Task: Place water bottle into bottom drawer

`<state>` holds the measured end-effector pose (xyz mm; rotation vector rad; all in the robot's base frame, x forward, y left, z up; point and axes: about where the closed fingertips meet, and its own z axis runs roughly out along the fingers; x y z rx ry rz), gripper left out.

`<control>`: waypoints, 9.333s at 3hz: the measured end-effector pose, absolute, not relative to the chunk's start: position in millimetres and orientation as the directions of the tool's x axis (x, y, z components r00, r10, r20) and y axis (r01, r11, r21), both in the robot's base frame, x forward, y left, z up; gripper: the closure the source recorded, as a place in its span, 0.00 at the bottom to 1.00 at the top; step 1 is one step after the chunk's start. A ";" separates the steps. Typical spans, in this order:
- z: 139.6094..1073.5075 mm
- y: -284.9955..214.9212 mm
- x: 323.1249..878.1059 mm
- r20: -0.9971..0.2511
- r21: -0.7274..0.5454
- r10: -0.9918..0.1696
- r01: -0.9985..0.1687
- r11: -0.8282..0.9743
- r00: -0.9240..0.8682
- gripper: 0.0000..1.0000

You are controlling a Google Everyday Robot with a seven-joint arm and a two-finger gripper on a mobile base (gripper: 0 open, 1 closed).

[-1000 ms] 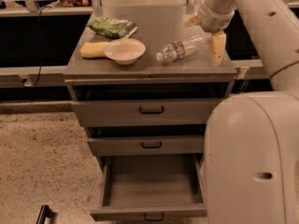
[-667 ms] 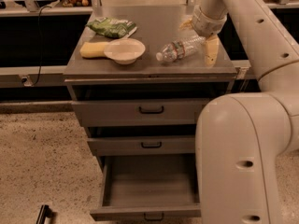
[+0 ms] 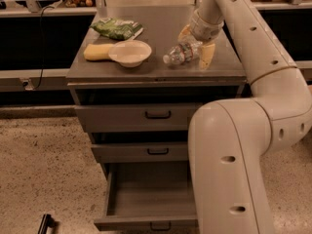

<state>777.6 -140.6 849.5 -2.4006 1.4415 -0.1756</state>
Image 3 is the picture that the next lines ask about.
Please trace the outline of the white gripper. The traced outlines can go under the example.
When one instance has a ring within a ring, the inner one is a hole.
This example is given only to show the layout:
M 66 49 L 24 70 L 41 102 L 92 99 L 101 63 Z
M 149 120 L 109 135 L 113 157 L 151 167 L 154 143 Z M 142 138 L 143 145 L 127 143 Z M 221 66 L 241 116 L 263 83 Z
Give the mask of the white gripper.
M 212 42 L 220 33 L 224 26 L 223 16 L 216 19 L 205 19 L 200 15 L 200 11 L 196 10 L 187 24 L 178 34 L 177 41 L 185 42 L 190 39 L 191 34 L 198 41 Z M 205 44 L 199 49 L 199 68 L 207 69 L 215 54 L 215 43 Z

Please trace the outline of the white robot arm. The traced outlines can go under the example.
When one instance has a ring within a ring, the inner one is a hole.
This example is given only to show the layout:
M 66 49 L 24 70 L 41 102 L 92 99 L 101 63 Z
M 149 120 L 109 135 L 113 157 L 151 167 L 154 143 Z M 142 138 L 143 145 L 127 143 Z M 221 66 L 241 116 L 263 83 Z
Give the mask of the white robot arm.
M 312 126 L 311 93 L 251 0 L 203 0 L 191 32 L 226 26 L 251 86 L 249 98 L 201 106 L 188 130 L 200 234 L 275 234 L 260 158 L 299 142 Z

